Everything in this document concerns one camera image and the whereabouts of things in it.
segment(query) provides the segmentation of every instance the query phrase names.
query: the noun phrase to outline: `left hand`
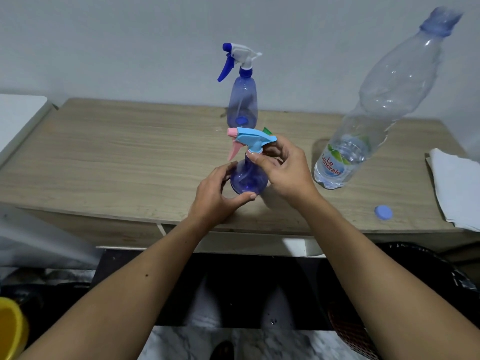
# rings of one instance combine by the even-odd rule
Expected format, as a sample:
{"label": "left hand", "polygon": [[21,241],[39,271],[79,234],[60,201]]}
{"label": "left hand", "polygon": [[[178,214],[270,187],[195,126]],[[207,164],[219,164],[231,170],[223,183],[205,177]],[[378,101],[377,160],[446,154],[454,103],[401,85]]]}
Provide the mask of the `left hand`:
{"label": "left hand", "polygon": [[208,225],[208,229],[211,229],[223,222],[240,206],[255,199],[257,195],[253,192],[243,192],[235,198],[225,198],[222,195],[223,187],[230,179],[230,172],[236,166],[237,162],[218,166],[200,182],[197,195],[188,212],[189,218],[199,219]]}

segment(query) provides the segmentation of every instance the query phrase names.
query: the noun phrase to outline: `wooden tabletop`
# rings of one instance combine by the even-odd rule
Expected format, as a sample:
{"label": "wooden tabletop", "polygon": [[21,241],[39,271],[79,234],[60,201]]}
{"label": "wooden tabletop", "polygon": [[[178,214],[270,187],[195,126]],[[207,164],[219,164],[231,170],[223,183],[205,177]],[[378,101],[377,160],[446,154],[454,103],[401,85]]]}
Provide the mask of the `wooden tabletop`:
{"label": "wooden tabletop", "polygon": [[[267,126],[305,150],[310,167],[341,116],[260,111]],[[175,224],[198,183],[227,162],[225,109],[70,99],[50,113],[0,170],[0,202],[23,208]],[[425,153],[464,154],[437,120],[405,119],[347,186],[318,190],[363,232],[454,231],[442,219]],[[241,150],[236,159],[243,159]],[[230,185],[225,195],[235,193]],[[375,217],[389,205],[393,218]],[[218,229],[308,235],[300,215],[267,187]]]}

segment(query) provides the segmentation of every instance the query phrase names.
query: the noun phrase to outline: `spray bottle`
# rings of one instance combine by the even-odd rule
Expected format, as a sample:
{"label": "spray bottle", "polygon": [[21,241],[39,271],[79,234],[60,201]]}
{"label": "spray bottle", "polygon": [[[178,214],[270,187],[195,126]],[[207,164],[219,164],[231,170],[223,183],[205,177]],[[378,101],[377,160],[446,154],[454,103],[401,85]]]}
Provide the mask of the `spray bottle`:
{"label": "spray bottle", "polygon": [[[232,160],[240,148],[245,145],[248,146],[251,153],[261,154],[265,144],[277,141],[276,136],[267,135],[254,128],[231,127],[226,134],[233,138],[232,150],[228,155],[228,160]],[[245,155],[245,159],[240,161],[231,173],[230,182],[233,190],[238,194],[243,192],[260,194],[267,187],[268,176],[261,167],[252,163]]]}
{"label": "spray bottle", "polygon": [[230,103],[226,111],[226,122],[231,128],[254,128],[257,125],[257,86],[252,78],[252,60],[261,56],[249,47],[240,44],[224,43],[227,52],[226,62],[218,78],[222,82],[236,63],[241,63],[240,77],[233,83]]}

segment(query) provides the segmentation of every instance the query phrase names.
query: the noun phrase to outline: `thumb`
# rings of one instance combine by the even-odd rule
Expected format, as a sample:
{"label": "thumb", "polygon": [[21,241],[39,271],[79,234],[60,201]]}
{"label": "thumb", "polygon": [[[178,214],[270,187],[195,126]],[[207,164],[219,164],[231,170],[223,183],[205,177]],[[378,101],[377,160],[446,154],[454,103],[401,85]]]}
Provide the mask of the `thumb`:
{"label": "thumb", "polygon": [[275,169],[275,165],[268,160],[268,158],[262,154],[251,152],[247,150],[247,157],[256,165],[258,165],[263,171],[270,176],[272,170]]}
{"label": "thumb", "polygon": [[243,192],[235,198],[228,199],[228,204],[233,208],[237,209],[249,201],[253,201],[257,195],[254,192]]}

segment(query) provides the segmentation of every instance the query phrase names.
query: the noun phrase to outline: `hand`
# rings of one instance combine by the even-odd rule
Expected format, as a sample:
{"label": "hand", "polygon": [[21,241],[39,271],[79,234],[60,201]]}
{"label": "hand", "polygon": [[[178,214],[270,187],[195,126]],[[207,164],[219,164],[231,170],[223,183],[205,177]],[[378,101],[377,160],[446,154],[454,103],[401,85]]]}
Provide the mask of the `hand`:
{"label": "hand", "polygon": [[257,195],[254,192],[243,192],[235,198],[225,198],[222,195],[223,187],[230,179],[231,170],[236,166],[237,162],[218,166],[200,182],[195,200],[190,206],[189,218],[199,219],[210,230],[239,207],[255,199]]}
{"label": "hand", "polygon": [[303,198],[320,193],[312,180],[305,152],[287,138],[276,137],[276,142],[263,147],[263,155],[247,151],[247,156],[265,171],[275,191],[298,208]]}

